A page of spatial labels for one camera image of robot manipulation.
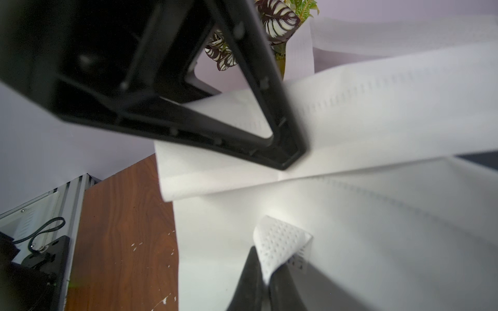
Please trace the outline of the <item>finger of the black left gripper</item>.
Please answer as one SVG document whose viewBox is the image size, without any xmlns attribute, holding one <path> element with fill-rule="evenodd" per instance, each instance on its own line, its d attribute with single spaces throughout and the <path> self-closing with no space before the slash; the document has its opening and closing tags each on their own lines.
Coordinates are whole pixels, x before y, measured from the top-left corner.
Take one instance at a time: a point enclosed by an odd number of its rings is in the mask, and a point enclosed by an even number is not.
<svg viewBox="0 0 498 311">
<path fill-rule="evenodd" d="M 1 81 L 61 120 L 285 170 L 306 152 L 255 1 L 2 1 Z M 218 91 L 195 63 L 220 29 L 270 129 L 188 108 Z"/>
</svg>

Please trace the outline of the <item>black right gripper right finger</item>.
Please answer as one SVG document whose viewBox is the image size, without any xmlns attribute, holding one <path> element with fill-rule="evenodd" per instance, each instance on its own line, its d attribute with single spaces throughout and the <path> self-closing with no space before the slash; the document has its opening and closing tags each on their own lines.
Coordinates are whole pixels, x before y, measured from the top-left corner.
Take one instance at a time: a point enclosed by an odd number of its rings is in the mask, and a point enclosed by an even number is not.
<svg viewBox="0 0 498 311">
<path fill-rule="evenodd" d="M 286 264 L 272 274 L 268 290 L 271 310 L 307 311 Z"/>
</svg>

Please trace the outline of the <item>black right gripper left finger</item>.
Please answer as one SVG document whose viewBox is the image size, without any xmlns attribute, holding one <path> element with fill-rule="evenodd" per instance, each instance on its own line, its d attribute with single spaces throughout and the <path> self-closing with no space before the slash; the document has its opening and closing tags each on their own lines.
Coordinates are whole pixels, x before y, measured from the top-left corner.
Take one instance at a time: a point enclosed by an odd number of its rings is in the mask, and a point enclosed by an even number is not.
<svg viewBox="0 0 498 311">
<path fill-rule="evenodd" d="M 258 253 L 252 246 L 227 311 L 261 311 L 265 289 Z"/>
</svg>

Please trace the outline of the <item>white insulated delivery bag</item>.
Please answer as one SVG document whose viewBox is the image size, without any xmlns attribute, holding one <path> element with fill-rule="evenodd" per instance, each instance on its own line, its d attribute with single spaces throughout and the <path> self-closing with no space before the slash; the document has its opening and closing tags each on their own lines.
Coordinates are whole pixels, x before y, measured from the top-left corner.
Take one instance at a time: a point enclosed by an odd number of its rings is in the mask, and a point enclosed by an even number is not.
<svg viewBox="0 0 498 311">
<path fill-rule="evenodd" d="M 255 242 L 309 310 L 496 310 L 497 16 L 307 22 L 305 50 L 373 55 L 285 83 L 307 153 L 278 171 L 155 142 L 180 310 L 225 310 Z"/>
</svg>

